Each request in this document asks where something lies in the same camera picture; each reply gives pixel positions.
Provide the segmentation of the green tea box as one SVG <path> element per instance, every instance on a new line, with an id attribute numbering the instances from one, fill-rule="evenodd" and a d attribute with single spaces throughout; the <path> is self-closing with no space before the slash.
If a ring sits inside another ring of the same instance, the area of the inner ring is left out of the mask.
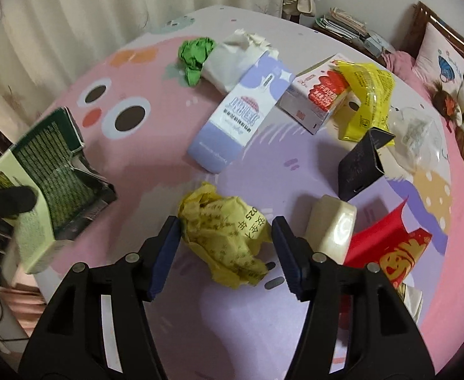
<path id="1" fill-rule="evenodd" d="M 70 110 L 60 107 L 0 157 L 0 189 L 28 186 L 34 208 L 11 219 L 22 268 L 43 271 L 56 254 L 117 198 L 114 186 L 87 161 Z"/>

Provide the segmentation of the red gold envelope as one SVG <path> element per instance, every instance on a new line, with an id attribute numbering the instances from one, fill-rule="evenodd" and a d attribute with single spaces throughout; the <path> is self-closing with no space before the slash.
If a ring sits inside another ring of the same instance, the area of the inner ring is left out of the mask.
<path id="1" fill-rule="evenodd" d="M 429 246 L 432 234 L 419 227 L 407 231 L 402 213 L 407 200 L 369 228 L 353 235 L 344 266 L 363 269 L 379 265 L 397 289 Z"/>

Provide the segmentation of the yellow paper ball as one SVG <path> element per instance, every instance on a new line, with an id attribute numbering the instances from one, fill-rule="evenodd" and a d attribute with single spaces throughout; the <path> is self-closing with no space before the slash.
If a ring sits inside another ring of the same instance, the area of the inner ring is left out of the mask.
<path id="1" fill-rule="evenodd" d="M 255 286 L 267 275 L 258 255 L 261 245 L 272 241 L 271 225 L 239 196 L 222 196 L 204 182 L 180 201 L 178 217 L 183 241 L 207 264 L 214 282 L 237 289 Z"/>

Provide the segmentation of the small black box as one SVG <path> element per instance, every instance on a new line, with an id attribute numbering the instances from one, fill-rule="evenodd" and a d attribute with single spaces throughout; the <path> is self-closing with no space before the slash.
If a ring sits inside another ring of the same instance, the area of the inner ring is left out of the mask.
<path id="1" fill-rule="evenodd" d="M 394 138 L 394 134 L 377 127 L 366 131 L 338 164 L 339 199 L 349 202 L 385 175 L 378 149 Z"/>

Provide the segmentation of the clear plastic wrapper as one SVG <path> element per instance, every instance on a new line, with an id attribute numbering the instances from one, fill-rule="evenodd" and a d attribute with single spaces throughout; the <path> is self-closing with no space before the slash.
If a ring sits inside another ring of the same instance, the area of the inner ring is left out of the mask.
<path id="1" fill-rule="evenodd" d="M 390 151 L 403 169 L 409 173 L 436 169 L 442 158 L 442 136 L 433 118 L 412 107 L 391 108 L 388 128 L 395 135 Z"/>

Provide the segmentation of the green paper ball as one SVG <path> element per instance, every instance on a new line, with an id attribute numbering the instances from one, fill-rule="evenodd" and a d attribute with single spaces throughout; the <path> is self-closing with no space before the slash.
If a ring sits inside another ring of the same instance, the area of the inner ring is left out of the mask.
<path id="1" fill-rule="evenodd" d="M 198 84 L 204 63 L 215 46 L 215 40 L 209 37 L 185 40 L 180 45 L 178 58 L 184 66 L 186 82 L 190 87 L 195 87 Z"/>

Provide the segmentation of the yellow plastic bag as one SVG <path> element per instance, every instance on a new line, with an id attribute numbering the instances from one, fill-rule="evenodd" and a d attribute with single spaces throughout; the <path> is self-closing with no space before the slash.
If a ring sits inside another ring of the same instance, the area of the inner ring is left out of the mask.
<path id="1" fill-rule="evenodd" d="M 375 127 L 390 133 L 388 116 L 395 81 L 392 74 L 373 63 L 352 63 L 338 60 L 334 69 L 342 74 L 350 86 L 359 107 L 353 114 L 341 105 L 334 114 L 338 139 L 358 143 L 366 131 Z"/>

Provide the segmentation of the purple white carton box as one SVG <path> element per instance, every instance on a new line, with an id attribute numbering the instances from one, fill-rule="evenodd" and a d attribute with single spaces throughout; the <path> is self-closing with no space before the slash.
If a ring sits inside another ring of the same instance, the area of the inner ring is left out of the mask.
<path id="1" fill-rule="evenodd" d="M 207 172 L 221 173 L 248 145 L 294 78 L 282 61 L 264 53 L 211 114 L 188 156 Z"/>

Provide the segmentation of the red white strawberry box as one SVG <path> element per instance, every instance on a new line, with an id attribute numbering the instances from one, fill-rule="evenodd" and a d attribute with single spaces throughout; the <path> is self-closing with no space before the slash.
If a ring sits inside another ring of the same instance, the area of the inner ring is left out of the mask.
<path id="1" fill-rule="evenodd" d="M 350 92 L 350 85 L 338 69 L 349 62 L 341 53 L 300 73 L 279 101 L 279 107 L 310 134 L 316 134 L 332 117 Z"/>

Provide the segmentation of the white paper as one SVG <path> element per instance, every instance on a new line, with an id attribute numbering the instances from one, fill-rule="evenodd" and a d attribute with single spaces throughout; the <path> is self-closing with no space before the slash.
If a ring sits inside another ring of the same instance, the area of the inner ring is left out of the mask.
<path id="1" fill-rule="evenodd" d="M 227 94 L 266 52 L 278 58 L 278 49 L 266 38 L 237 29 L 213 48 L 204 61 L 201 76 L 220 93 Z"/>

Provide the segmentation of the white curtain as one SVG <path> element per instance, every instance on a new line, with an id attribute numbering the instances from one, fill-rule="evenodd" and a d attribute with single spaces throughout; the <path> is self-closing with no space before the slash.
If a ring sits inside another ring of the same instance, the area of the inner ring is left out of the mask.
<path id="1" fill-rule="evenodd" d="M 17 140 L 92 65 L 216 4 L 282 10 L 282 0 L 0 0 L 0 132 Z"/>

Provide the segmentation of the cartoon printed mat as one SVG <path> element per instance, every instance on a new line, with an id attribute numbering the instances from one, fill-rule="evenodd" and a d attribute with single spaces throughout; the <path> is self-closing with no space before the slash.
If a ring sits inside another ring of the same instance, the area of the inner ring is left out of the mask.
<path id="1" fill-rule="evenodd" d="M 265 37 L 293 73 L 340 53 L 366 57 L 311 28 L 232 7 L 200 9 L 147 33 L 101 61 L 53 102 L 79 126 L 92 167 L 114 185 L 117 200 L 64 247 L 35 279 L 50 298 L 69 268 L 113 263 L 136 251 L 176 214 L 203 182 L 239 196 L 267 220 L 281 215 L 303 235 L 314 201 L 338 191 L 338 163 L 352 148 L 332 123 L 311 134 L 273 109 L 241 154 L 207 173 L 186 151 L 222 100 L 208 81 L 188 87 L 180 44 L 199 36 L 221 41 L 237 29 Z M 207 265 L 181 244 L 162 293 L 146 307 L 163 367 L 172 379 L 281 379 L 290 366 L 307 305 L 290 292 L 274 247 L 256 286 L 213 281 Z"/>

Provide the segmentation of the white embroidered pillow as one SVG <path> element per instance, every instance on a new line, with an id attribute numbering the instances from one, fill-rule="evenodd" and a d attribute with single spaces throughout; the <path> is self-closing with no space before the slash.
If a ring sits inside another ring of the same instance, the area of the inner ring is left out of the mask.
<path id="1" fill-rule="evenodd" d="M 429 86 L 438 83 L 453 97 L 464 81 L 464 58 L 431 23 L 426 25 L 412 69 L 422 82 Z"/>

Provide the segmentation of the wooden headboard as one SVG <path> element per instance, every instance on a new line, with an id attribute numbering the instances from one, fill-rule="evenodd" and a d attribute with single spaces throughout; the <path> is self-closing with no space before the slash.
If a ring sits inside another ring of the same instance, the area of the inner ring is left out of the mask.
<path id="1" fill-rule="evenodd" d="M 436 29 L 456 49 L 456 51 L 464 58 L 464 38 L 460 36 L 455 30 L 450 28 L 440 17 L 437 16 L 434 11 L 432 11 L 423 3 L 418 3 L 415 6 L 415 14 L 411 22 L 411 27 L 409 28 L 409 31 L 406 34 L 401 46 L 402 52 L 409 54 L 416 60 L 419 49 L 423 42 L 426 25 L 428 23 L 433 24 Z M 429 86 L 422 81 L 421 83 L 424 84 L 428 91 L 430 91 L 428 97 L 432 98 L 435 91 L 435 85 Z"/>

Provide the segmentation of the stack of books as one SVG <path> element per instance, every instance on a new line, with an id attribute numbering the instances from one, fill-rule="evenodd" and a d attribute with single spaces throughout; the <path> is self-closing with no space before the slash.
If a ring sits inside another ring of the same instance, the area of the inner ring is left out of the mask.
<path id="1" fill-rule="evenodd" d="M 344 40 L 345 43 L 354 46 L 357 50 L 367 52 L 373 58 L 396 51 L 388 41 L 370 30 L 366 23 L 337 7 L 332 7 L 326 14 L 316 17 L 314 25 L 321 32 Z"/>

